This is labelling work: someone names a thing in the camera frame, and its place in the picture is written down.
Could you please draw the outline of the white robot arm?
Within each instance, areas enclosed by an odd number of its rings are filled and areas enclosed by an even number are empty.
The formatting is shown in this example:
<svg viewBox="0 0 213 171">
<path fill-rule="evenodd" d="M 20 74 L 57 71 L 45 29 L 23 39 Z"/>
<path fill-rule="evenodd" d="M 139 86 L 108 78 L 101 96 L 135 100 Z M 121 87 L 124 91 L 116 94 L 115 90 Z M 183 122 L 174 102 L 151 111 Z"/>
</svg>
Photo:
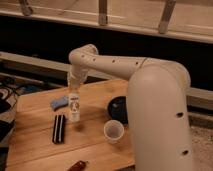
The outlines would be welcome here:
<svg viewBox="0 0 213 171">
<path fill-rule="evenodd" d="M 71 77 L 94 69 L 128 81 L 126 104 L 135 171 L 195 171 L 186 93 L 190 76 L 177 62 L 105 56 L 88 44 L 70 52 Z"/>
</svg>

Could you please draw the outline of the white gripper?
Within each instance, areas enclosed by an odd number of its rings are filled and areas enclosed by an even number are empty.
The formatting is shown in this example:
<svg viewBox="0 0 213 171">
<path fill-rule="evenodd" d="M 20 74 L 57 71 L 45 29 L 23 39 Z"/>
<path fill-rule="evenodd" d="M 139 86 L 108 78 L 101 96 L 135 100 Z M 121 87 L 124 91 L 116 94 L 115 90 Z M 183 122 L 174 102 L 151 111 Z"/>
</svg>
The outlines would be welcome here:
<svg viewBox="0 0 213 171">
<path fill-rule="evenodd" d="M 88 70 L 79 66 L 70 66 L 67 73 L 67 83 L 70 90 L 78 89 L 87 79 Z"/>
</svg>

